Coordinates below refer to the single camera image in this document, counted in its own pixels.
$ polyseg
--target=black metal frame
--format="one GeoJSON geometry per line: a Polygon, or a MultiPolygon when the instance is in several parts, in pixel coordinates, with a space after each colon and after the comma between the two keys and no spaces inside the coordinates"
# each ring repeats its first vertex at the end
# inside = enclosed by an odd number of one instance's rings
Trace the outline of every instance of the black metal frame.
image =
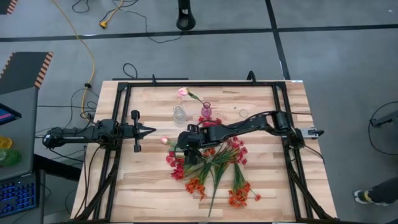
{"type": "MultiPolygon", "coordinates": [[[[274,101],[275,101],[275,109],[280,110],[281,105],[279,102],[279,94],[278,90],[282,92],[283,100],[284,100],[284,106],[286,112],[290,112],[290,104],[289,104],[289,97],[287,95],[287,88],[285,82],[258,82],[256,80],[255,75],[253,74],[252,71],[250,71],[247,80],[249,81],[242,81],[242,82],[178,82],[178,81],[172,81],[172,82],[157,82],[156,79],[154,78],[152,82],[145,82],[145,83],[127,83],[127,82],[122,82],[119,83],[117,93],[116,93],[116,99],[114,103],[114,108],[113,108],[113,114],[112,114],[112,119],[114,121],[117,120],[118,116],[118,108],[120,105],[120,99],[122,92],[125,90],[126,91],[126,96],[124,99],[124,105],[123,105],[123,112],[122,112],[122,118],[121,118],[121,123],[126,122],[126,116],[127,116],[127,110],[129,106],[129,99],[131,96],[131,88],[133,87],[145,87],[145,86],[268,86],[272,88],[272,92],[274,95],[274,101]]],[[[289,116],[289,122],[293,126],[293,119],[292,116],[289,116]]],[[[114,167],[118,169],[119,167],[119,162],[120,162],[120,155],[121,155],[121,144],[122,140],[119,143],[118,148],[116,149],[116,155],[114,158],[114,167]]],[[[298,151],[295,151],[295,162],[297,165],[297,170],[298,173],[294,170],[294,167],[292,165],[292,160],[290,158],[290,147],[286,142],[286,139],[282,138],[282,145],[284,148],[284,157],[285,157],[285,163],[286,163],[286,169],[289,177],[289,186],[290,186],[290,192],[292,196],[292,203],[293,203],[293,208],[294,208],[294,213],[295,213],[295,219],[296,222],[299,221],[306,221],[306,222],[319,222],[321,220],[314,220],[313,219],[313,214],[312,210],[314,210],[317,215],[321,219],[326,219],[328,221],[332,222],[338,222],[334,220],[331,216],[327,215],[323,209],[317,204],[316,200],[312,197],[311,193],[307,190],[307,185],[305,181],[305,174],[303,170],[303,164],[302,160],[300,157],[300,153],[298,151]],[[297,191],[296,191],[296,186],[302,191],[303,193],[303,199],[304,199],[304,204],[305,204],[305,209],[307,213],[307,218],[302,218],[301,212],[300,212],[300,207],[299,207],[299,199],[297,197],[297,191]]],[[[101,171],[101,177],[99,181],[99,190],[101,189],[102,192],[104,192],[104,185],[106,181],[108,180],[109,176],[106,178],[106,173],[108,170],[109,166],[109,158],[111,154],[112,149],[106,149],[105,152],[105,157],[103,161],[103,166],[102,166],[102,171],[101,171]]],[[[109,187],[109,195],[108,195],[108,201],[106,205],[106,212],[105,212],[105,220],[111,219],[111,212],[112,212],[112,206],[113,206],[113,198],[114,198],[114,191],[116,188],[116,176],[117,176],[117,171],[114,174],[114,178],[111,181],[110,187],[109,187]]],[[[95,210],[93,214],[93,219],[98,220],[99,215],[100,215],[100,206],[101,206],[101,199],[99,199],[95,204],[95,210]]]]}

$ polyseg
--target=blue keyboard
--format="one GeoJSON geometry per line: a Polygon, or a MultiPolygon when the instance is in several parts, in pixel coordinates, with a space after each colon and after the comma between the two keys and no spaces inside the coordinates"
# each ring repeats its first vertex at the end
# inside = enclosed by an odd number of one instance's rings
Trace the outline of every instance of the blue keyboard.
{"type": "Polygon", "coordinates": [[[35,208],[40,190],[36,181],[35,174],[28,174],[0,182],[0,217],[35,208]]]}

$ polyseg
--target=butcher block tabletop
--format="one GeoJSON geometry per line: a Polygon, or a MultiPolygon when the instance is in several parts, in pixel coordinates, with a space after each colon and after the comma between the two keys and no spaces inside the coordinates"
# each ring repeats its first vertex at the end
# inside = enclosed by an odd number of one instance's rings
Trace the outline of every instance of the butcher block tabletop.
{"type": "MultiPolygon", "coordinates": [[[[103,82],[95,121],[112,117],[116,97],[117,81],[103,82]]],[[[293,112],[311,113],[302,82],[286,81],[290,107],[293,112]]],[[[290,194],[284,153],[280,137],[265,131],[256,131],[239,136],[248,149],[247,164],[240,164],[243,175],[252,189],[262,196],[255,201],[249,194],[247,207],[234,208],[228,203],[228,190],[233,181],[233,166],[229,166],[223,175],[211,212],[208,217],[211,196],[200,201],[198,193],[189,194],[185,190],[187,181],[175,180],[170,174],[173,168],[166,162],[169,147],[161,143],[161,137],[176,139],[186,130],[187,125],[197,124],[202,105],[189,96],[178,97],[180,87],[132,87],[128,114],[138,110],[139,120],[144,126],[157,131],[140,140],[142,152],[133,150],[134,140],[123,141],[118,179],[111,215],[112,222],[288,222],[295,221],[290,194]],[[173,121],[173,107],[181,104],[187,114],[187,122],[178,126],[173,121]]],[[[208,101],[213,108],[213,119],[220,118],[223,124],[244,120],[239,115],[246,110],[248,116],[262,111],[275,110],[272,88],[268,86],[203,86],[190,87],[190,91],[208,101]]],[[[119,107],[120,121],[123,110],[124,94],[119,107]]],[[[279,93],[282,104],[282,93],[279,93]]],[[[296,128],[313,127],[311,115],[293,114],[296,128]]],[[[132,124],[130,116],[127,122],[132,124]]],[[[308,146],[320,152],[317,140],[306,140],[308,146]]],[[[97,144],[89,144],[85,161],[88,165],[97,144]]],[[[303,148],[300,150],[303,168],[309,191],[317,202],[331,216],[335,217],[335,206],[322,159],[315,153],[303,148]]],[[[88,202],[98,189],[104,150],[100,149],[93,159],[90,170],[88,202]]],[[[207,195],[213,193],[213,180],[208,177],[207,195]]],[[[73,218],[78,211],[85,194],[85,178],[82,173],[73,205],[73,218]]],[[[108,191],[101,204],[100,218],[104,217],[108,191]]],[[[302,216],[305,217],[302,194],[298,190],[302,216]]]]}

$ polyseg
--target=concrete floor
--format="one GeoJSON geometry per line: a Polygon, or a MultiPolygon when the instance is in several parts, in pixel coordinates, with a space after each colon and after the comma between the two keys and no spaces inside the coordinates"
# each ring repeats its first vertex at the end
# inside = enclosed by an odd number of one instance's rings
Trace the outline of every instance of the concrete floor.
{"type": "MultiPolygon", "coordinates": [[[[143,18],[116,13],[103,30],[98,21],[113,8],[110,0],[89,1],[90,11],[75,14],[71,1],[57,1],[79,34],[144,32],[143,18]]],[[[289,0],[272,1],[278,27],[356,26],[397,24],[398,2],[393,0],[289,0]]],[[[263,0],[192,0],[195,30],[271,28],[263,0]]],[[[176,1],[139,1],[130,10],[148,17],[151,32],[177,30],[176,1]]],[[[0,16],[1,37],[73,35],[66,20],[48,0],[20,0],[14,13],[0,16]]],[[[175,37],[158,37],[160,40],[175,37]]],[[[315,125],[325,130],[320,138],[326,171],[338,217],[342,220],[385,223],[398,218],[398,205],[377,207],[359,205],[351,194],[398,175],[398,157],[385,156],[372,149],[367,125],[382,104],[396,100],[398,89],[397,29],[345,30],[280,33],[291,79],[303,80],[315,125]]],[[[145,38],[96,39],[86,43],[96,60],[93,91],[101,82],[124,77],[122,65],[133,63],[140,78],[243,79],[253,70],[257,79],[284,79],[275,41],[271,33],[189,35],[165,44],[145,38]]],[[[15,51],[53,51],[54,58],[39,91],[40,105],[69,105],[73,92],[83,88],[91,73],[88,53],[76,40],[46,42],[0,42],[0,62],[15,51]]],[[[89,94],[88,100],[96,101],[89,94]]],[[[79,105],[81,93],[73,99],[79,105]]],[[[380,115],[398,109],[392,105],[380,115]]],[[[71,126],[85,125],[74,110],[71,126]]],[[[68,123],[68,108],[38,108],[37,130],[68,123]]],[[[397,130],[383,127],[373,132],[383,150],[398,153],[397,130]]],[[[62,154],[81,146],[63,146],[62,154]]],[[[35,153],[53,158],[37,142],[35,153]]],[[[47,177],[52,196],[46,204],[47,223],[65,220],[66,194],[76,183],[47,177]]],[[[68,200],[69,208],[73,196],[68,200]]]]}

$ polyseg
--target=person's foot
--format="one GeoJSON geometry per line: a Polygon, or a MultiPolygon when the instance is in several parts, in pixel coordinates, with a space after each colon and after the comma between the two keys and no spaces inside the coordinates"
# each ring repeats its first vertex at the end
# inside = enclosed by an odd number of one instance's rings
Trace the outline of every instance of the person's foot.
{"type": "Polygon", "coordinates": [[[384,202],[373,202],[371,198],[368,196],[368,191],[362,191],[362,190],[357,190],[354,192],[354,199],[356,202],[361,203],[361,204],[369,204],[373,203],[375,205],[382,205],[382,206],[388,206],[388,203],[384,202]]]}

